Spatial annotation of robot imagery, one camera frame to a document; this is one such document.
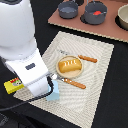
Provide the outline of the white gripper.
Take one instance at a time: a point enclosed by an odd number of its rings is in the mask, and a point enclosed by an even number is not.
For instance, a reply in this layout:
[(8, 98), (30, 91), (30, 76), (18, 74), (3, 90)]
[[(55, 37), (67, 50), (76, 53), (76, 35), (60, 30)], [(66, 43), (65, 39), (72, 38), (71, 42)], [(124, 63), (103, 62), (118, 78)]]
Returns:
[(25, 59), (6, 61), (7, 68), (15, 73), (34, 97), (48, 92), (48, 68), (39, 49)]

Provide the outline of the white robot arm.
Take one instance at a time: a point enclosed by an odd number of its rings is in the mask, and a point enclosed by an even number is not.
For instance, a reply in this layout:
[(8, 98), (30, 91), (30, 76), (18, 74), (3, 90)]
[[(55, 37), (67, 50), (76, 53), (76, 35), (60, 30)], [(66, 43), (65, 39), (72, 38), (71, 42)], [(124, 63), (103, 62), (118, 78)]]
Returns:
[(48, 92), (49, 83), (34, 34), (30, 0), (0, 0), (0, 58), (36, 97)]

